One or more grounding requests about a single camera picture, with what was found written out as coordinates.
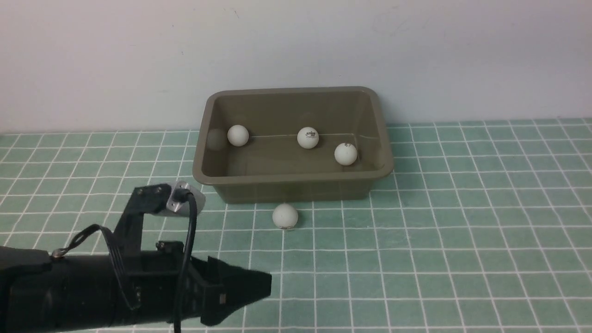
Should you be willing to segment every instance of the wire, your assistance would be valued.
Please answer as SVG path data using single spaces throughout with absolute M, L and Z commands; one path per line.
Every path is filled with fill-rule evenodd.
M 177 279 L 177 288 L 175 292 L 175 301 L 173 303 L 173 331 L 174 333 L 181 333 L 181 310 L 183 307 L 183 289 L 185 279 L 187 278 L 187 271 L 191 261 L 191 251 L 193 250 L 193 242 L 195 241 L 195 230 L 197 228 L 197 202 L 194 195 L 185 190 L 184 200 L 189 204 L 189 228 L 187 229 L 187 239 L 185 240 L 185 249 L 183 254 L 183 261 L 181 263 L 181 270 Z

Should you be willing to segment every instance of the white ping pong ball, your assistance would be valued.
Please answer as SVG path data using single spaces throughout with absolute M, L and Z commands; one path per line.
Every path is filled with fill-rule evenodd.
M 249 141 L 249 131 L 242 125 L 234 125 L 228 130 L 227 137 L 231 145 L 241 147 Z
M 358 158 L 358 151 L 351 143 L 342 143 L 335 148 L 335 161 L 341 165 L 351 165 L 356 158 Z
M 271 218 L 274 225 L 280 229 L 292 229 L 298 222 L 298 212 L 287 203 L 282 203 L 274 209 Z
M 305 127 L 298 132 L 297 139 L 302 148 L 311 149 L 318 144 L 318 132 L 312 127 Z

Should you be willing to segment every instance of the olive plastic tub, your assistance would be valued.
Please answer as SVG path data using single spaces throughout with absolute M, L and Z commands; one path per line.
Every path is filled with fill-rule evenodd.
M 227 141 L 228 129 L 249 131 L 246 145 Z M 320 140 L 298 145 L 303 127 Z M 358 159 L 335 161 L 340 143 L 354 144 Z M 394 162 L 376 93 L 364 87 L 222 91 L 206 105 L 193 164 L 194 178 L 226 203 L 353 200 L 368 195 Z

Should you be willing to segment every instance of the white grout line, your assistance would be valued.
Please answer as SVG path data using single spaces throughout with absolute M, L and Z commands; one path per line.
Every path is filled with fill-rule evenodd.
M 395 177 L 394 174 L 393 174 L 393 179 L 395 181 L 395 188 L 398 188 L 397 177 Z M 403 206 L 403 202 L 401 201 L 401 194 L 399 192 L 397 192 L 397 199 L 398 199 L 399 203 L 401 203 L 401 207 L 402 207 Z M 425 326 L 424 329 L 425 329 L 426 333 L 429 333 L 429 326 L 427 324 L 427 316 L 426 316 L 426 307 L 425 307 L 425 305 L 424 305 L 424 303 L 422 301 L 422 299 L 423 299 L 422 298 L 422 288 L 419 285 L 419 274 L 418 274 L 419 272 L 417 271 L 417 268 L 415 266 L 415 259 L 413 258 L 413 253 L 411 251 L 411 242 L 410 242 L 410 238 L 409 238 L 409 230 L 408 230 L 408 227 L 407 227 L 407 221 L 405 219 L 405 214 L 403 214 L 403 211 L 401 211 L 401 216 L 403 217 L 403 226 L 404 226 L 403 229 L 405 230 L 405 238 L 406 238 L 406 241 L 407 241 L 407 246 L 409 246 L 408 254 L 409 254 L 409 257 L 411 258 L 411 266 L 413 267 L 413 277 L 415 278 L 415 284 L 417 286 L 417 295 L 419 296 L 419 300 L 420 300 L 419 301 L 419 304 L 420 304 L 420 306 L 422 308 L 423 323 L 424 323 L 424 326 Z
M 437 129 L 436 129 L 436 136 L 438 137 L 438 139 L 440 138 L 440 134 L 438 133 Z M 450 171 L 450 166 L 448 165 L 448 160 L 445 160 L 445 161 L 446 161 L 446 168 L 448 169 L 448 171 Z M 456 199 L 458 200 L 458 203 L 461 207 L 462 217 L 465 219 L 465 223 L 466 223 L 467 229 L 469 231 L 469 236 L 471 237 L 471 244 L 472 244 L 473 249 L 475 251 L 475 256 L 477 257 L 477 262 L 479 263 L 479 268 L 481 269 L 481 274 L 483 275 L 483 280 L 485 281 L 487 293 L 489 294 L 489 297 L 491 298 L 491 305 L 493 307 L 493 311 L 496 313 L 497 323 L 499 325 L 501 325 L 500 313 L 499 313 L 499 310 L 497 309 L 496 303 L 493 301 L 493 292 L 491 291 L 491 286 L 489 284 L 489 280 L 487 279 L 487 276 L 485 275 L 485 268 L 483 266 L 483 262 L 481 261 L 481 256 L 479 254 L 479 251 L 477 250 L 477 243 L 475 242 L 475 237 L 473 235 L 473 231 L 470 228 L 469 220 L 466 218 L 466 212 L 465 212 L 465 209 L 464 209 L 462 201 L 461 201 L 461 196 L 458 194 L 458 189 L 456 187 L 456 181 L 454 180 L 454 177 L 451 177 L 451 181 L 452 181 L 452 187 L 454 188 L 455 193 L 456 193 Z M 437 219 L 435 216 L 434 216 L 434 222 L 436 224 L 436 227 L 438 227 Z M 442 240 L 442 234 L 440 232 L 438 232 L 438 234 L 440 235 L 440 242 L 442 243 L 442 247 L 444 247 L 444 242 Z
M 461 133 L 462 133 L 462 137 L 466 139 L 466 136 L 465 136 L 465 132 L 464 132 L 464 130 L 461 130 Z M 472 162 L 473 162 L 473 166 L 475 167 L 475 169 L 478 169 L 478 168 L 477 168 L 477 163 L 475 162 L 475 158 L 471 158 L 471 160 L 472 160 Z M 479 181 L 481 182 L 481 185 L 482 185 L 483 187 L 485 187 L 485 183 L 483 182 L 483 179 L 481 178 L 481 174 L 477 174 L 477 175 L 479 176 Z M 498 224 L 499 226 L 501 226 L 500 217 L 498 216 L 498 214 L 497 214 L 496 210 L 494 209 L 495 207 L 494 207 L 494 205 L 493 205 L 493 203 L 492 203 L 492 201 L 491 201 L 491 197 L 489 196 L 489 193 L 485 192 L 485 195 L 486 195 L 486 197 L 487 197 L 487 201 L 488 201 L 488 203 L 489 203 L 490 207 L 492 208 L 493 215 L 494 215 L 494 216 L 495 216 L 495 218 L 496 218 L 496 222 L 497 222 L 497 224 Z M 503 238 L 503 240 L 504 240 L 504 244 L 505 244 L 506 248 L 508 248 L 508 247 L 509 247 L 509 245 L 508 245 L 508 242 L 507 242 L 506 236 L 505 236 L 505 234 L 504 234 L 503 232 L 501 233 L 501 237 L 502 237 L 502 238 Z M 524 293 L 524 295 L 527 295 L 528 293 L 526 292 L 526 287 L 525 287 L 524 281 L 522 280 L 522 277 L 521 277 L 521 276 L 520 276 L 520 274 L 518 273 L 518 265 L 516 264 L 516 259 L 514 258 L 514 255 L 512 254 L 512 252 L 511 252 L 511 251 L 509 251 L 509 250 L 508 250 L 508 254 L 509 254 L 509 256 L 510 256 L 510 259 L 511 259 L 511 261 L 512 261 L 512 266 L 514 267 L 514 272 L 516 272 L 516 276 L 517 276 L 517 278 L 518 278 L 518 281 L 520 282 L 520 287 L 522 288 L 522 292 Z M 533 316 L 533 318 L 535 319 L 536 326 L 538 326 L 538 327 L 539 327 L 539 332 L 540 332 L 540 333 L 543 333 L 542 329 L 540 328 L 540 323 L 539 323 L 538 317 L 537 317 L 537 315 L 536 315 L 536 313 L 535 313 L 535 308 L 532 306 L 532 302 L 531 302 L 530 300 L 527 300 L 527 302 L 528 302 L 528 307 L 529 307 L 529 309 L 530 309 L 530 312 L 532 313 L 532 316 Z
M 411 141 L 413 141 L 413 131 L 410 131 L 410 132 L 411 132 Z M 418 155 L 417 154 L 417 146 L 415 145 L 415 143 L 413 143 L 413 149 L 415 150 L 416 155 Z M 423 186 L 425 188 L 427 188 L 426 178 L 423 175 L 422 165 L 419 162 L 419 158 L 417 159 L 417 164 L 419 165 L 419 171 L 422 172 Z M 429 195 L 427 195 L 427 202 L 429 203 L 430 211 L 432 213 L 432 218 L 434 219 L 434 223 L 437 226 L 436 214 L 434 213 L 434 207 L 432 205 L 432 199 L 430 198 Z M 444 257 L 444 263 L 446 264 L 446 270 L 448 271 L 448 279 L 450 280 L 450 284 L 452 286 L 452 293 L 454 294 L 454 298 L 455 298 L 456 310 L 458 311 L 458 315 L 459 315 L 459 317 L 461 319 L 461 325 L 464 327 L 465 326 L 465 318 L 464 318 L 464 315 L 462 314 L 461 303 L 458 300 L 458 294 L 456 293 L 456 286 L 454 285 L 454 280 L 452 279 L 450 265 L 448 264 L 448 256 L 446 255 L 446 251 L 444 251 L 444 249 L 443 249 L 443 247 L 444 247 L 444 241 L 442 240 L 442 234 L 440 233 L 440 229 L 438 229 L 438 228 L 436 228 L 436 232 L 437 232 L 438 238 L 440 240 L 440 246 L 442 247 L 442 255 Z M 409 239 L 408 241 L 409 241 L 409 247 L 412 247 L 411 246 L 411 239 Z

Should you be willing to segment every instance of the tile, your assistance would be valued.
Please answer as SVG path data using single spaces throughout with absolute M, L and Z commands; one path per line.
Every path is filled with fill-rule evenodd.
M 471 226 L 497 226 L 496 214 L 493 209 L 465 209 L 465 215 Z
M 57 148 L 62 145 L 65 138 L 66 135 L 63 133 L 44 134 L 41 141 L 39 141 L 38 147 Z
M 399 157 L 395 159 L 395 173 L 420 172 L 419 160 L 415 157 Z
M 256 230 L 253 236 L 254 250 L 281 250 L 283 237 L 285 235 L 282 230 Z
M 519 207 L 513 190 L 487 190 L 487 196 L 494 207 Z
M 155 161 L 159 152 L 159 147 L 136 147 L 131 160 L 134 162 Z
M 541 207 L 549 206 L 545 193 L 542 190 L 516 190 L 518 199 L 522 206 L 525 207 Z
M 497 156 L 477 156 L 474 158 L 477 170 L 483 171 L 503 171 L 500 158 Z
M 545 190 L 553 206 L 579 206 L 580 202 L 571 189 L 547 188 Z
M 163 146 L 185 146 L 189 139 L 189 132 L 166 132 L 162 140 Z
M 281 269 L 282 252 L 253 252 L 251 254 L 251 268 L 267 272 L 279 272 Z
M 462 127 L 467 141 L 471 140 L 490 140 L 490 135 L 484 127 Z
M 565 297 L 592 296 L 592 282 L 586 273 L 556 273 Z
M 33 154 L 30 148 L 12 148 L 4 156 L 3 162 L 27 162 Z
M 582 264 L 575 252 L 570 249 L 547 249 L 545 255 L 554 271 L 580 271 Z
M 317 326 L 351 325 L 349 301 L 347 300 L 318 300 L 316 308 Z
M 385 302 L 381 300 L 353 300 L 352 313 L 353 326 L 388 325 L 387 308 Z
M 476 173 L 452 174 L 452 179 L 458 189 L 483 188 L 481 179 Z
M 470 157 L 447 157 L 446 161 L 451 172 L 474 172 L 477 170 Z
M 279 324 L 279 301 L 264 300 L 245 308 L 245 327 L 275 327 Z
M 460 127 L 437 127 L 436 130 L 441 141 L 464 141 Z
M 420 174 L 395 174 L 399 190 L 422 190 L 425 188 Z
M 424 326 L 422 306 L 418 300 L 389 300 L 388 312 L 392 326 Z
M 524 297 L 519 276 L 511 274 L 487 274 L 493 297 Z
M 555 156 L 528 156 L 528 160 L 530 161 L 533 170 L 559 170 L 559 165 L 555 162 Z
M 565 140 L 547 140 L 547 146 L 552 154 L 575 154 L 577 151 L 574 146 Z
M 22 213 L 29 202 L 29 197 L 5 197 L 0 204 L 0 213 Z
M 544 141 L 520 141 L 526 155 L 550 154 Z
M 388 298 L 419 297 L 413 274 L 384 274 L 384 289 Z
M 459 326 L 461 317 L 453 300 L 425 300 L 427 324 L 430 326 Z
M 496 141 L 494 142 L 499 155 L 522 155 L 524 152 L 518 141 Z
M 17 179 L 14 181 L 10 192 L 12 195 L 33 194 L 41 183 L 41 179 Z
M 429 190 L 443 190 L 454 188 L 449 174 L 424 174 L 426 188 Z
M 349 298 L 347 274 L 317 273 L 314 276 L 316 278 L 318 299 Z
M 452 280 L 458 297 L 490 296 L 483 274 L 453 274 Z
M 460 300 L 462 317 L 468 326 L 497 326 L 497 315 L 490 300 Z
M 481 271 L 479 258 L 475 251 L 446 251 L 448 266 L 453 272 L 478 272 Z
M 569 187 L 563 173 L 559 171 L 537 172 L 542 187 Z
M 58 149 L 37 149 L 31 155 L 29 162 L 51 162 L 57 153 Z
M 477 155 L 497 155 L 496 148 L 490 141 L 468 142 L 469 149 L 473 156 Z
M 377 231 L 378 248 L 408 248 L 407 232 L 404 229 L 387 229 Z
M 395 191 L 372 191 L 370 192 L 374 208 L 395 208 L 400 207 L 397 192 Z
M 461 209 L 434 209 L 433 214 L 440 227 L 466 226 L 465 216 Z
M 251 244 L 251 231 L 225 231 L 222 235 L 223 251 L 249 250 Z
M 409 250 L 381 250 L 380 259 L 382 263 L 383 272 L 413 272 L 413 262 L 411 261 L 411 252 Z
M 550 226 L 560 224 L 559 219 L 552 208 L 526 208 L 525 212 L 533 225 Z
M 2 168 L 0 168 L 0 177 L 16 178 L 19 173 L 21 173 L 23 166 L 24 164 L 22 163 L 2 164 Z
M 456 191 L 453 190 L 429 191 L 429 197 L 434 208 L 456 208 L 461 206 Z
M 383 298 L 380 274 L 350 274 L 352 298 Z
M 552 274 L 521 274 L 529 297 L 561 297 Z
M 284 273 L 283 298 L 314 298 L 314 275 L 309 273 Z
M 436 229 L 408 230 L 409 243 L 412 248 L 441 248 L 440 236 Z
M 27 213 L 45 213 L 51 212 L 56 205 L 57 197 L 32 197 Z
M 454 298 L 448 274 L 421 274 L 417 276 L 419 289 L 425 298 Z
M 347 251 L 350 272 L 378 272 L 378 251 Z
M 578 325 L 592 325 L 592 301 L 571 299 L 567 301 Z
M 443 156 L 440 143 L 415 143 L 417 156 Z
M 356 209 L 356 210 L 349 210 L 346 209 L 343 211 L 343 218 L 345 220 L 346 228 L 373 228 L 374 223 L 372 221 L 372 215 L 376 216 L 376 211 L 365 210 L 365 209 Z M 396 215 L 393 214 L 393 210 L 387 211 L 390 213 L 390 218 L 395 218 Z
M 482 190 L 458 190 L 462 207 L 490 207 L 487 193 Z
M 92 178 L 71 178 L 66 184 L 64 194 L 88 194 L 94 181 Z
M 440 229 L 444 248 L 473 248 L 468 228 Z
M 373 229 L 345 230 L 348 249 L 376 249 L 376 234 Z
M 419 165 L 422 172 L 448 172 L 448 166 L 444 157 L 438 158 L 419 158 Z
M 105 159 L 108 148 L 86 148 L 80 156 L 81 162 L 101 162 Z
M 96 177 L 100 167 L 99 162 L 78 163 L 72 172 L 72 177 Z
M 404 209 L 403 216 L 408 228 L 436 226 L 430 209 Z
M 504 236 L 511 248 L 538 247 L 535 234 L 531 228 L 504 228 Z
M 575 324 L 563 300 L 534 299 L 531 302 L 540 325 Z
M 312 300 L 285 300 L 282 302 L 282 326 L 314 326 Z
M 570 240 L 560 228 L 535 228 L 535 234 L 544 248 L 571 247 Z
M 321 253 L 337 253 L 344 257 L 345 263 L 345 254 L 343 252 L 319 252 L 315 254 L 316 263 L 317 263 L 317 271 L 323 271 L 319 269 L 319 265 L 327 265 L 326 255 L 321 255 Z M 338 260 L 336 256 L 332 256 L 331 259 Z M 339 262 L 331 262 L 329 266 L 333 269 L 337 269 Z M 313 252 L 312 251 L 287 251 L 284 252 L 284 271 L 299 271 L 299 272 L 312 272 L 314 270 L 314 261 L 313 261 Z
M 49 214 L 23 215 L 18 223 L 14 225 L 14 232 L 41 232 L 48 217 Z
M 472 228 L 475 247 L 477 248 L 505 248 L 500 228 Z
M 312 230 L 293 230 L 284 238 L 284 249 L 312 249 Z
M 444 272 L 446 262 L 441 251 L 413 250 L 413 260 L 418 272 Z
M 514 270 L 508 251 L 480 250 L 479 257 L 485 271 L 502 272 Z
M 343 229 L 316 229 L 315 249 L 345 249 Z
M 314 226 L 317 228 L 342 228 L 343 216 L 341 210 L 315 210 Z
M 525 300 L 496 300 L 501 324 L 506 326 L 536 325 L 530 307 Z

